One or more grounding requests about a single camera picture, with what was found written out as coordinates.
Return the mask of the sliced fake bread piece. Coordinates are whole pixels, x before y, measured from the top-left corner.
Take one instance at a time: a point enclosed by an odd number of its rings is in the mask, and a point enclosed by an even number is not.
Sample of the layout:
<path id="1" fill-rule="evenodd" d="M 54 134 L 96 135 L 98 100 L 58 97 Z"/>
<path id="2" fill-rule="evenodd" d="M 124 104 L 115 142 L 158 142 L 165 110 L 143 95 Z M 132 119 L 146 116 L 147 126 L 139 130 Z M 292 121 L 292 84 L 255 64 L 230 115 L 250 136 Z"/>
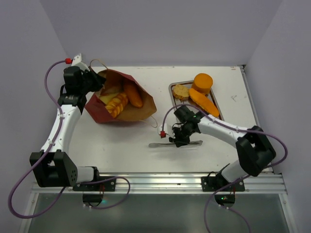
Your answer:
<path id="1" fill-rule="evenodd" d="M 112 93 L 112 94 L 105 93 L 105 94 L 99 96 L 99 100 L 107 105 L 118 94 L 119 93 Z"/>

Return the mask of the steel tongs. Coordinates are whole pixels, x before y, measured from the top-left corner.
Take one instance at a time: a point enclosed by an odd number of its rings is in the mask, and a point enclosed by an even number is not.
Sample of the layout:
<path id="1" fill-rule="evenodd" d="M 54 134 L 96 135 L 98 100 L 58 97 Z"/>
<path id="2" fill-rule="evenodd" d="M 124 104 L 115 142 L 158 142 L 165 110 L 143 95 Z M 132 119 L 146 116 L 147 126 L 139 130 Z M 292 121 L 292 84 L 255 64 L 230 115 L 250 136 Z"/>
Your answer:
<path id="1" fill-rule="evenodd" d="M 173 143 L 150 143 L 148 147 L 150 148 L 160 148 L 160 147 L 181 147 L 181 146 L 200 146 L 202 145 L 203 141 L 190 141 L 188 143 L 185 142 L 173 142 Z"/>

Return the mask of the red paper bag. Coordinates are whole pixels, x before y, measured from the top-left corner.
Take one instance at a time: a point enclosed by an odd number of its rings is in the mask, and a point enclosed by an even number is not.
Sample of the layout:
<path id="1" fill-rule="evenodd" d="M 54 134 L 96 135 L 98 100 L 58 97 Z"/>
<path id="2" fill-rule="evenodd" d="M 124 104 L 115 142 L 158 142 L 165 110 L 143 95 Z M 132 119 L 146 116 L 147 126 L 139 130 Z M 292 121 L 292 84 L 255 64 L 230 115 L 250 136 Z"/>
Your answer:
<path id="1" fill-rule="evenodd" d="M 100 71 L 97 74 L 105 77 L 106 82 L 100 91 L 94 92 L 85 106 L 85 109 L 93 120 L 96 123 L 103 124 L 118 121 L 146 121 L 146 119 L 152 117 L 157 111 L 153 97 L 148 94 L 147 91 L 145 91 L 131 75 L 110 69 L 99 59 L 97 61 L 105 67 L 105 70 Z M 134 107 L 129 101 L 124 110 L 116 118 L 113 118 L 106 110 L 106 104 L 99 100 L 99 96 L 105 93 L 112 94 L 125 92 L 123 88 L 125 83 L 134 83 L 137 85 L 139 94 L 143 101 L 143 106 L 141 108 Z"/>

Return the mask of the twisted yellow fake bread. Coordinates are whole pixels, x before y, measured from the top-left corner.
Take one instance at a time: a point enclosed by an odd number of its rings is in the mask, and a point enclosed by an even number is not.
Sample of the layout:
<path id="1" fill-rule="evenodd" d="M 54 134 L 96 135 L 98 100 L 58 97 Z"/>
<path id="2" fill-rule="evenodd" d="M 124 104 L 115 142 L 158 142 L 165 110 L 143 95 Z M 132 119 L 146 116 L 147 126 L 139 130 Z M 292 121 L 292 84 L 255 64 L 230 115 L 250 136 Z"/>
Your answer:
<path id="1" fill-rule="evenodd" d="M 128 96 L 125 92 L 122 92 L 110 100 L 105 108 L 113 118 L 116 118 L 124 110 L 128 102 Z"/>

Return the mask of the long orange fake baguette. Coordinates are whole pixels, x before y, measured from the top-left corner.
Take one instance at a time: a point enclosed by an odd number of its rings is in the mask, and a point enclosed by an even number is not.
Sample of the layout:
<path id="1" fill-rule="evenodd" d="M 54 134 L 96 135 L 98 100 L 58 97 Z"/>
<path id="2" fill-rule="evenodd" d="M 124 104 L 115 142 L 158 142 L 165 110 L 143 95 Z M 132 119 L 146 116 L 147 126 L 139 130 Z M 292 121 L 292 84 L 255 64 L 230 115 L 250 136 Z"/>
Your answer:
<path id="1" fill-rule="evenodd" d="M 214 117 L 219 117 L 219 110 L 205 95 L 201 94 L 193 88 L 189 89 L 189 94 L 192 101 L 200 106 L 203 110 L 213 115 Z"/>

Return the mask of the seeded fake bread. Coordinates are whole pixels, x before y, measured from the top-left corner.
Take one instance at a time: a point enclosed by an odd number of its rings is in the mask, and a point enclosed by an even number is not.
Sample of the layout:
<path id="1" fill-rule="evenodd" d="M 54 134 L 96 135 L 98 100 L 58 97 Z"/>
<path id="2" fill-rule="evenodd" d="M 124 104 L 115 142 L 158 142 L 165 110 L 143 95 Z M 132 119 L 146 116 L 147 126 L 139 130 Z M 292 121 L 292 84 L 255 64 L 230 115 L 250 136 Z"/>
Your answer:
<path id="1" fill-rule="evenodd" d="M 176 99 L 181 101 L 187 100 L 190 97 L 189 90 L 180 84 L 177 84 L 173 87 L 172 94 Z"/>

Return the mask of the round orange fake bun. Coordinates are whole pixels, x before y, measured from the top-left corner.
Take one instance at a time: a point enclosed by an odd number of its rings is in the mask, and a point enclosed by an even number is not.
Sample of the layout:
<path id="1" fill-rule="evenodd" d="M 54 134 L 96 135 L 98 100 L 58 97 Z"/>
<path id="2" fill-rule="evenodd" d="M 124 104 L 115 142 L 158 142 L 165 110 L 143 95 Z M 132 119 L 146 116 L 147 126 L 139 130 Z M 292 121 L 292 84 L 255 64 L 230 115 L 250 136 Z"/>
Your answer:
<path id="1" fill-rule="evenodd" d="M 208 95 L 212 85 L 213 79 L 211 76 L 205 73 L 199 73 L 195 76 L 191 87 L 201 94 Z"/>

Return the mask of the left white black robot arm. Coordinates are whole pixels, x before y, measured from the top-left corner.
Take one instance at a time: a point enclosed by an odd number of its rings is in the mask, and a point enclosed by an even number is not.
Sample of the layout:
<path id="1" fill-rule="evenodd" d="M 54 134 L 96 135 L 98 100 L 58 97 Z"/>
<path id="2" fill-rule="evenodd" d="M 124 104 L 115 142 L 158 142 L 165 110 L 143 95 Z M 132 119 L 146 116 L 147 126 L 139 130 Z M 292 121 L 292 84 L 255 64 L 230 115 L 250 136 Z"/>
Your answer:
<path id="1" fill-rule="evenodd" d="M 69 157 L 69 145 L 75 126 L 86 105 L 86 95 L 103 87 L 105 79 L 86 65 L 64 69 L 64 85 L 57 100 L 57 114 L 50 135 L 39 152 L 33 152 L 30 163 L 40 187 L 69 187 L 84 183 L 97 190 L 101 178 L 93 166 L 77 167 Z"/>

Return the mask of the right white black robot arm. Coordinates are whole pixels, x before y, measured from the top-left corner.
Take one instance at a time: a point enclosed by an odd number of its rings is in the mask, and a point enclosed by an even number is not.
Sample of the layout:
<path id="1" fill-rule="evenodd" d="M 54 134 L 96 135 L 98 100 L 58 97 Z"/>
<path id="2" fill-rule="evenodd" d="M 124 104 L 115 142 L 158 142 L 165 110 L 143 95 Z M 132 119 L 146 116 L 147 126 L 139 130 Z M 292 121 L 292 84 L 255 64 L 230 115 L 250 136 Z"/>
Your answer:
<path id="1" fill-rule="evenodd" d="M 237 161 L 226 165 L 209 180 L 216 188 L 226 191 L 241 177 L 258 176 L 276 157 L 273 146 L 258 126 L 240 128 L 205 112 L 194 113 L 185 105 L 177 108 L 174 115 L 179 126 L 172 127 L 173 137 L 169 140 L 177 147 L 189 145 L 190 136 L 201 133 L 226 142 L 237 150 Z"/>

